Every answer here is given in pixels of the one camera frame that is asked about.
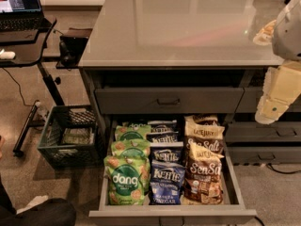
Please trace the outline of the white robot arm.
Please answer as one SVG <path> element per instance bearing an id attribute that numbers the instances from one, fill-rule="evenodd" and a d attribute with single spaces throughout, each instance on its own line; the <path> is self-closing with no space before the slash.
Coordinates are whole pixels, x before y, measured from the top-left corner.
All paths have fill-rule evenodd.
<path id="1" fill-rule="evenodd" d="M 284 59 L 277 68 L 268 68 L 255 114 L 256 122 L 271 124 L 301 94 L 301 0 L 291 0 L 253 42 L 260 45 L 270 42 L 273 53 Z"/>

